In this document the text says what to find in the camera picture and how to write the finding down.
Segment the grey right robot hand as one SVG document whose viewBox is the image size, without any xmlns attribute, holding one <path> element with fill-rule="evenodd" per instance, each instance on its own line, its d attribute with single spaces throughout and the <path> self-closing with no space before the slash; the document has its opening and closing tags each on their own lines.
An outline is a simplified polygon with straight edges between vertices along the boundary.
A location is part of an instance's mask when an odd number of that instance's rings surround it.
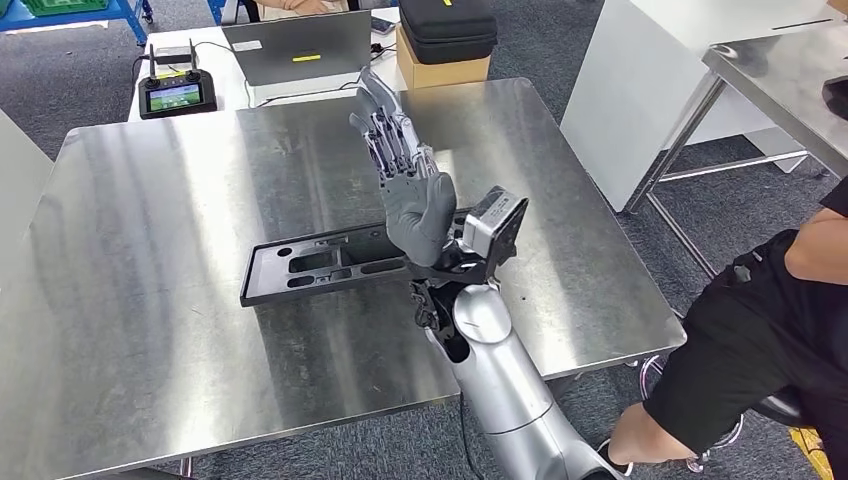
<svg viewBox="0 0 848 480">
<path fill-rule="evenodd" d="M 360 70 L 356 98 L 364 114 L 352 113 L 349 123 L 377 171 L 388 237 L 412 263 L 432 267 L 456 211 L 453 180 L 438 170 L 396 92 L 369 67 Z"/>
</svg>

